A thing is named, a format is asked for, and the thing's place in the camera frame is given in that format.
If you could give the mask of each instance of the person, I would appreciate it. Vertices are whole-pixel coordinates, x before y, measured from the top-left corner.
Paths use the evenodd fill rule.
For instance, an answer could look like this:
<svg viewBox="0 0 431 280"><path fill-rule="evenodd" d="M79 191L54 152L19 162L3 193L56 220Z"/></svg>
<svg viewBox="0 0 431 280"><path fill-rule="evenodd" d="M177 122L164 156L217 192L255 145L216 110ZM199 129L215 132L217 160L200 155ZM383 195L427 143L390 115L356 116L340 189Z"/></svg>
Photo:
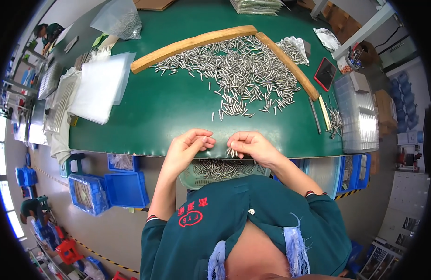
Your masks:
<svg viewBox="0 0 431 280"><path fill-rule="evenodd" d="M50 218L50 214L48 212L43 212L43 209L38 199L26 199L21 204L21 222L23 224L28 224L28 217L30 216L34 217L35 220L40 221L42 227L47 225Z"/></svg>
<svg viewBox="0 0 431 280"><path fill-rule="evenodd" d="M258 132L236 132L227 146L280 182L249 175L211 183L176 209L176 179L214 147L212 134L191 129L170 144L142 231L141 279L336 278L352 250L336 202Z"/></svg>
<svg viewBox="0 0 431 280"><path fill-rule="evenodd" d="M58 35L60 35L63 30L64 28L58 23L53 23L50 25L43 23L37 25L34 28L35 37L41 38L41 41L43 42L43 51L41 52L42 55L45 54L45 52L49 49L51 44L55 39L57 39Z"/></svg>

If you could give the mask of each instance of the green plastic basket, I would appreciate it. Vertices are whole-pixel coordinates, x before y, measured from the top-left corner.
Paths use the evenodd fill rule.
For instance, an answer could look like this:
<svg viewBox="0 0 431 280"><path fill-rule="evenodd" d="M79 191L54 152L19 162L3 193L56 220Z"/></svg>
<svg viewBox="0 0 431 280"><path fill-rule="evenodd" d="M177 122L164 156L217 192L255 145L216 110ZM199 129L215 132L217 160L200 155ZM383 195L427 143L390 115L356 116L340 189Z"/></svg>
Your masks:
<svg viewBox="0 0 431 280"><path fill-rule="evenodd" d="M206 186L207 184L213 182L221 182L235 178L245 177L251 174L270 176L271 170L263 167L262 165L255 164L254 160L244 160L243 161L243 172L244 174L239 174L232 178L227 179L213 179L213 178L205 178L203 174L196 175L194 172L194 166L201 166L198 160L193 160L191 164L179 175L179 180L188 189L197 190L202 186Z"/></svg>

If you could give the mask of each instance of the clear plastic box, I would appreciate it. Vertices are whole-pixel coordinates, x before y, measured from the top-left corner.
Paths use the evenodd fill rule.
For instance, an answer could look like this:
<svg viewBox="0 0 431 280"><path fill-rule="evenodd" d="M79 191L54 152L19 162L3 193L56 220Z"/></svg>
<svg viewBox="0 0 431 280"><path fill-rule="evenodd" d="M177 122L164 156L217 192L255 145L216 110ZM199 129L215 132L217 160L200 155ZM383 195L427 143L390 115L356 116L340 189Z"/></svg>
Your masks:
<svg viewBox="0 0 431 280"><path fill-rule="evenodd" d="M350 73L334 82L341 120L343 152L367 153L379 149L379 131L372 93L357 93Z"/></svg>

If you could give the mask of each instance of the green workbench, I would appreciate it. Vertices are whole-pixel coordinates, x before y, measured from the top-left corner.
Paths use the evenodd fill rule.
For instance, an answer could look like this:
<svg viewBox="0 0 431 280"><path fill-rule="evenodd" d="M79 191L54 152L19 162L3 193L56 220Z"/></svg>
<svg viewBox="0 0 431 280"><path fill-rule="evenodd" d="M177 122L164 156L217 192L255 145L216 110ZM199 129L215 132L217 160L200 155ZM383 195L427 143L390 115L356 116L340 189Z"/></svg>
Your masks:
<svg viewBox="0 0 431 280"><path fill-rule="evenodd" d="M74 65L75 59L89 51L101 32L89 27L89 23L105 3L90 10L78 19L66 38L56 48L56 59L66 68ZM323 47L313 28L329 28L321 21L311 19L309 11L297 7L288 11L283 7L278 17L262 15L238 15L228 0L180 0L162 12L139 11L142 20L140 40L119 40L112 54L136 52L136 59L161 47L202 33L240 25L254 25L274 42L284 37L301 37L311 44L310 66L299 65L325 101L333 95L325 92L313 80L323 59L334 64L330 53ZM67 54L63 49L75 36L78 42ZM155 73L146 69L136 75L130 73L124 97L119 106L113 106L105 125L80 118L70 128L69 147L77 150L119 154L165 156L171 140L190 128L205 128L213 131L217 144L197 157L225 158L228 138L239 130L257 130L289 158L322 157L342 155L341 137L330 139L325 132L319 102L317 111L322 134L319 135L310 109L307 93L302 89L294 95L294 104L278 112L257 111L252 118L225 116L218 119L220 96L208 93L208 82L193 78L187 71L175 75ZM252 102L248 107L260 109L261 102Z"/></svg>

